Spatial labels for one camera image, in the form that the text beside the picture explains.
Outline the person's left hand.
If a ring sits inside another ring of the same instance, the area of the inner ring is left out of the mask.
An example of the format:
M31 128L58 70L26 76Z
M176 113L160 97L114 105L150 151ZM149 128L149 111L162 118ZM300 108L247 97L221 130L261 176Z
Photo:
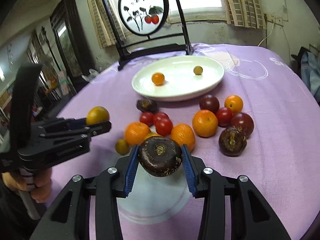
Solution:
M28 191L37 203L45 203L52 191L52 168L39 172L33 177L33 182L29 185L25 179L14 172L2 173L4 185L11 191Z

